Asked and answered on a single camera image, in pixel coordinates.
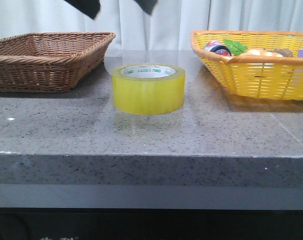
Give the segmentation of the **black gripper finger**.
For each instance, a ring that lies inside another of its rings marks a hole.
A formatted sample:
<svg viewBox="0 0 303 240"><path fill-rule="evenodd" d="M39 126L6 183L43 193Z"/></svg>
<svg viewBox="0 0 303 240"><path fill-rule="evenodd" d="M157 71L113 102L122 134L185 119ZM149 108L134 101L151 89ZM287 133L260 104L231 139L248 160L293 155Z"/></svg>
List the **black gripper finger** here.
<svg viewBox="0 0 303 240"><path fill-rule="evenodd" d="M90 19L94 20L101 10L101 4L99 0L64 0L69 5L86 15Z"/></svg>
<svg viewBox="0 0 303 240"><path fill-rule="evenodd" d="M151 15L158 0L134 0L144 13Z"/></svg>

